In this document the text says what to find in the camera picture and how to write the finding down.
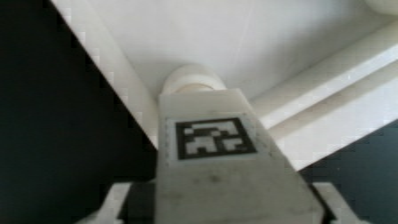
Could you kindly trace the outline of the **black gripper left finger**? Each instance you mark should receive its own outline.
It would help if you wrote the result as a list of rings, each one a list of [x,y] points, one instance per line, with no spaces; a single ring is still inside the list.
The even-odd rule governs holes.
[[[100,209],[75,224],[155,224],[155,182],[116,183]]]

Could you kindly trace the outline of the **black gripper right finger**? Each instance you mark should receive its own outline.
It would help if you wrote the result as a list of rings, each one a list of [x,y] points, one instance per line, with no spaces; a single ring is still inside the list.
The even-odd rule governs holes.
[[[322,224],[371,224],[354,213],[332,183],[315,182],[313,190],[325,208]]]

